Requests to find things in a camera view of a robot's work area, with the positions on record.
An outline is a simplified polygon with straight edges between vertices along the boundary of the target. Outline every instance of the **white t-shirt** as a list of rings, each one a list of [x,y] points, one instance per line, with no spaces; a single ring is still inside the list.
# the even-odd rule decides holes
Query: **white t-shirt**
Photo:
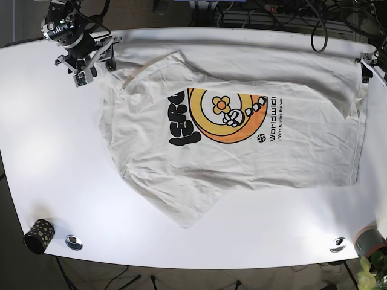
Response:
[[[243,80],[246,63],[220,79],[203,73],[208,59],[193,67],[186,54],[164,52],[118,49],[123,68],[100,77],[100,129],[123,179],[179,225],[191,226],[225,193],[355,183],[367,87],[352,60],[293,52],[298,67],[315,72],[302,83]],[[305,74],[285,69],[289,79]]]

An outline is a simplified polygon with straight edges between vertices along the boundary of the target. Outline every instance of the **plant leaf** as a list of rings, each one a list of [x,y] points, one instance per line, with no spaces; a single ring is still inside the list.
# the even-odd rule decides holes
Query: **plant leaf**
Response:
[[[383,261],[385,255],[383,255],[383,253],[381,251],[375,251],[373,252],[373,254],[371,255],[371,263],[376,267],[380,267],[381,266],[381,262]]]
[[[369,272],[369,270],[371,269],[371,263],[366,257],[360,258],[360,266],[365,272]]]
[[[359,272],[357,279],[359,290],[372,290],[375,287],[376,279],[370,272]]]

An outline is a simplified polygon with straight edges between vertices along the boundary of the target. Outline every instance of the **black cup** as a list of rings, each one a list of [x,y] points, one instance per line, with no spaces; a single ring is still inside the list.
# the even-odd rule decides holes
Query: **black cup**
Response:
[[[55,235],[54,227],[45,219],[38,219],[24,235],[23,243],[35,254],[43,254]]]

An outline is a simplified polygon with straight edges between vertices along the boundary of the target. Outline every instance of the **green plant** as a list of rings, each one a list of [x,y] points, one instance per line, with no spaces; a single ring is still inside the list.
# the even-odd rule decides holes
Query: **green plant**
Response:
[[[359,290],[387,289],[387,256],[381,251],[375,251],[370,260],[371,262],[366,257],[360,258],[362,270],[357,275]]]

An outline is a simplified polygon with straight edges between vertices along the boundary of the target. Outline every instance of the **cartoon hand graphic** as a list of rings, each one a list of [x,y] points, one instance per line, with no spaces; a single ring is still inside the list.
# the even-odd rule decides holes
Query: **cartoon hand graphic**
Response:
[[[222,121],[228,126],[237,127],[243,124],[244,114],[241,110],[233,109],[229,113],[224,114]]]

